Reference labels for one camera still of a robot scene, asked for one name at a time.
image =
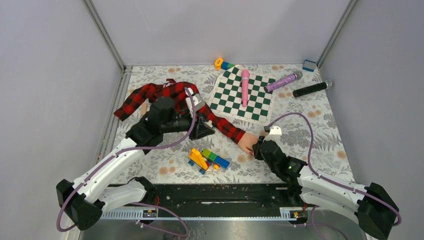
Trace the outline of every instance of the shirt sleeve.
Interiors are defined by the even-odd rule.
[[[113,114],[119,118],[119,120],[124,121],[131,114],[133,114],[141,104],[143,104],[146,99],[149,99],[151,103],[156,100],[155,91],[158,88],[158,85],[149,83],[140,88],[134,90],[127,99],[123,102],[122,106],[118,108]]]
[[[206,116],[208,121],[212,121],[212,125],[217,128],[222,134],[229,137],[234,143],[238,144],[246,131],[235,127],[231,122],[223,117],[216,116],[211,108],[205,104],[199,112]]]

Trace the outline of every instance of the pink microphone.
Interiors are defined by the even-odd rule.
[[[247,107],[249,99],[249,70],[244,69],[241,72],[241,101],[243,107]]]

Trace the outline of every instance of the mannequin hand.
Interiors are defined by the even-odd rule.
[[[247,154],[253,155],[253,147],[252,145],[256,144],[258,142],[258,137],[245,132],[244,135],[241,137],[240,141],[238,141],[237,145],[246,152]]]

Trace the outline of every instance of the plaid shirt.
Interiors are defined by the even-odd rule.
[[[175,82],[175,80],[171,78],[166,81],[171,83],[171,85],[166,85],[164,87],[163,85],[149,83],[134,90],[124,101],[123,105],[113,114],[121,121],[124,121],[133,114],[146,99],[148,99],[150,103],[154,103],[159,97],[171,97],[175,102],[175,109],[177,113],[179,113],[181,110],[188,108],[186,103],[187,94],[184,88],[191,88],[194,93],[199,93],[196,85],[192,83],[185,81]],[[207,104],[199,109],[198,112],[201,113],[208,121],[212,121],[212,125],[214,127],[219,129],[221,133],[229,137],[236,144],[245,134],[244,130],[235,127],[227,119],[216,116]]]

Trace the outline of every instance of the green and white checkerboard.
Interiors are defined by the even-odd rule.
[[[250,73],[247,107],[242,105],[242,68],[234,66],[219,75],[210,95],[209,106],[217,115],[267,125],[273,110],[273,93],[264,87],[275,79]]]

